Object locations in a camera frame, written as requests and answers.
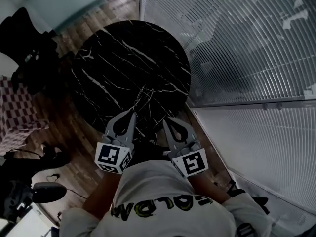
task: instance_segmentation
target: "black cable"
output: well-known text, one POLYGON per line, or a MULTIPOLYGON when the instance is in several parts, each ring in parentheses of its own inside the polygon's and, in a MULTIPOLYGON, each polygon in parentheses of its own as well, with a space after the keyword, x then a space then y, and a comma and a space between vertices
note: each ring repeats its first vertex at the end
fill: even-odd
POLYGON ((84 197, 84 196, 81 196, 80 194, 78 194, 77 192, 75 192, 75 191, 73 191, 73 190, 71 190, 71 189, 67 189, 68 191, 71 191, 71 192, 73 192, 73 193, 75 193, 77 196, 79 196, 79 197, 81 197, 81 198, 84 198, 84 199, 88 199, 88 198, 86 198, 86 197, 84 197))
MULTIPOLYGON (((51 176, 46 176, 46 180, 48 179, 48 177, 53 177, 53 176, 57 177, 54 182, 56 182, 57 179, 60 177, 59 174, 52 174, 51 176)), ((75 191, 73 191, 73 190, 71 190, 71 189, 67 189, 67 190, 68 190, 68 191, 71 191, 71 192, 73 192, 73 193, 75 193, 77 196, 79 196, 79 197, 81 197, 81 198, 87 199, 86 197, 81 196, 80 194, 78 194, 77 192, 75 192, 75 191)))
POLYGON ((34 155, 39 156, 39 158, 42 157, 42 156, 40 156, 38 153, 35 153, 35 152, 33 152, 33 151, 26 150, 26 149, 18 149, 18 148, 12 148, 12 149, 10 149, 8 152, 6 152, 6 153, 11 153, 11 152, 13 152, 13 151, 28 152, 28 153, 31 153, 31 154, 34 154, 34 155))
POLYGON ((61 216, 61 212, 58 212, 58 213, 57 213, 57 219, 59 219, 59 221, 61 221, 60 216, 61 216))

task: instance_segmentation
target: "white blinds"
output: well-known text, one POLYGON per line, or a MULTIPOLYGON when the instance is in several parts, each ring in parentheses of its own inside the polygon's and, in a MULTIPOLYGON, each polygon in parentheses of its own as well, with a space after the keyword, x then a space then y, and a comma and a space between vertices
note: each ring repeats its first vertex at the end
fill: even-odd
POLYGON ((274 220, 271 237, 298 236, 316 223, 316 216, 287 203, 233 172, 230 174, 237 181, 239 188, 252 197, 269 199, 267 204, 270 210, 269 216, 274 220))
POLYGON ((142 0, 141 19, 184 47, 198 107, 315 98, 315 7, 316 0, 142 0))
POLYGON ((316 215, 316 108, 194 109, 228 168, 316 215))

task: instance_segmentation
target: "checkered cushion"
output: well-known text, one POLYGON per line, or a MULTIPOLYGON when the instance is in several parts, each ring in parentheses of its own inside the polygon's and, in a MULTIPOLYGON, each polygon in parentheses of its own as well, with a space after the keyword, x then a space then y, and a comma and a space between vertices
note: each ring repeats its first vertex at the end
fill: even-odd
POLYGON ((0 154, 22 146, 32 131, 47 128, 47 120, 38 120, 26 88, 20 84, 14 93, 11 79, 0 77, 0 154))

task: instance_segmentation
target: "black marble table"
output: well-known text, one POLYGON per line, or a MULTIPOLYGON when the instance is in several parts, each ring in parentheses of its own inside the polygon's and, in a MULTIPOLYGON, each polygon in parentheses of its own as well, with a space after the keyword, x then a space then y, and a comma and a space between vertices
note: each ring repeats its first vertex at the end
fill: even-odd
POLYGON ((179 42, 163 28, 122 21, 97 31, 81 47, 68 82, 75 106, 95 129, 134 108, 136 131, 157 132, 175 117, 190 89, 189 62, 179 42))

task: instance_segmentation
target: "wooden floor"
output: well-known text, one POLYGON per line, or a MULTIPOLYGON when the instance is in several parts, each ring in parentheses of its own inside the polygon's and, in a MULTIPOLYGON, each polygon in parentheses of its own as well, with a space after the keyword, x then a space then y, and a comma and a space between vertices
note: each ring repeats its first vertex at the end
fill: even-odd
MULTIPOLYGON (((69 51, 76 53, 89 36, 100 28, 120 20, 136 19, 135 9, 136 0, 110 0, 103 6, 90 11, 54 38, 58 43, 60 57, 69 51)), ((61 66, 61 72, 70 68, 71 65, 66 62, 61 66)), ((33 183, 54 181, 54 178, 48 176, 58 173, 60 174, 60 178, 57 180, 58 183, 84 197, 89 196, 101 180, 100 171, 93 160, 96 144, 101 141, 102 134, 82 119, 67 92, 63 97, 53 99, 41 93, 37 94, 34 98, 34 105, 40 118, 49 119, 49 129, 33 132, 27 138, 27 144, 24 148, 41 153, 40 144, 46 141, 68 151, 72 156, 72 161, 62 168, 36 174, 33 183)), ((206 149, 211 169, 210 179, 227 189, 230 177, 190 110, 186 108, 179 115, 179 118, 192 124, 202 146, 206 149)), ((163 144, 163 132, 159 132, 158 136, 160 143, 163 144)), ((22 158, 37 157, 26 153, 18 153, 17 156, 22 158)), ((43 204, 42 207, 52 219, 58 222, 58 212, 74 206, 80 207, 83 202, 83 198, 68 191, 61 200, 43 204)))

